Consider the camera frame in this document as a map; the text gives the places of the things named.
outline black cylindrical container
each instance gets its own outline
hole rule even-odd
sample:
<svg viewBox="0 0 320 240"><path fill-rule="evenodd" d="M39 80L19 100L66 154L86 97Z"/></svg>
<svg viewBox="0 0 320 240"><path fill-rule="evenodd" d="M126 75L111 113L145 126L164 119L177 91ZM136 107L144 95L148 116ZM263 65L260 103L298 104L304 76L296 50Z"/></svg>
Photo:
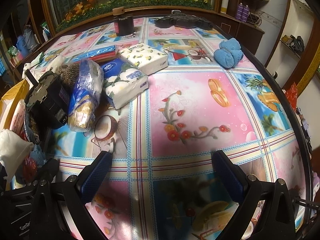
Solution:
<svg viewBox="0 0 320 240"><path fill-rule="evenodd" d="M133 17L124 14L124 7L114 8L113 15L117 36L127 36L134 32Z"/></svg>

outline blue gripper pad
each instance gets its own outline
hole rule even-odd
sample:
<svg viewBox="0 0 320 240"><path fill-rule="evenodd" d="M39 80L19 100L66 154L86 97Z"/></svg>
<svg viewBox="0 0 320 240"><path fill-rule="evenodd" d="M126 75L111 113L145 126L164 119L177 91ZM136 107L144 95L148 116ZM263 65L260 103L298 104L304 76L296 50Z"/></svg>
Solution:
<svg viewBox="0 0 320 240"><path fill-rule="evenodd" d="M213 170L217 172L232 201L241 204L248 187L245 173L238 165L233 164L221 150L212 153L211 161Z"/></svg>
<svg viewBox="0 0 320 240"><path fill-rule="evenodd" d="M112 154L102 151L90 165L81 171L77 188L80 192L82 203L85 204L92 201L111 165Z"/></svg>

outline purple bottle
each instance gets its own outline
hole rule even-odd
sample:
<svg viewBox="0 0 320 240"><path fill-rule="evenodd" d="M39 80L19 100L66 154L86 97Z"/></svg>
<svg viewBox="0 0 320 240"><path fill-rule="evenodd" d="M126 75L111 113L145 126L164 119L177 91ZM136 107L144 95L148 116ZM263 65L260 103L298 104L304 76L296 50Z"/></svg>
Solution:
<svg viewBox="0 0 320 240"><path fill-rule="evenodd" d="M242 3L240 3L238 5L237 13L236 13L236 19L237 20L241 20L241 15L242 15L242 12L243 12L243 8L244 8L244 6L242 5Z"/></svg>
<svg viewBox="0 0 320 240"><path fill-rule="evenodd" d="M246 21L247 21L247 18L248 18L248 16L249 16L249 11L250 11L250 10L249 10L249 7L246 5L246 6L243 8L240 21L242 21L242 22L246 22Z"/></svg>

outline coconut half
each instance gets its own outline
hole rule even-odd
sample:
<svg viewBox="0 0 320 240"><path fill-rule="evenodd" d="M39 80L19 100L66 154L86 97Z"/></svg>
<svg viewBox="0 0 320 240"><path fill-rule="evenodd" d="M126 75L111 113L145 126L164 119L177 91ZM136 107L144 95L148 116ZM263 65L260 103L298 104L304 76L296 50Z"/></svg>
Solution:
<svg viewBox="0 0 320 240"><path fill-rule="evenodd" d="M94 128L94 135L97 141L105 141L113 137L117 130L117 121L111 115L100 117Z"/></svg>

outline white bottle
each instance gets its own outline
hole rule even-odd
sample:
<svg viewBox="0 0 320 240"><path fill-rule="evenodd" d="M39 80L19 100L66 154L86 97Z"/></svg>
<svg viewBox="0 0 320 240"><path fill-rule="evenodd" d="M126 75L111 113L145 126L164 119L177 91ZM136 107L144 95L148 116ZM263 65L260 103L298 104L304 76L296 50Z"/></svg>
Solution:
<svg viewBox="0 0 320 240"><path fill-rule="evenodd" d="M48 36L47 36L47 34L45 33L44 30L42 30L42 35L43 35L45 41L48 41L48 40L49 40L49 39L48 39Z"/></svg>

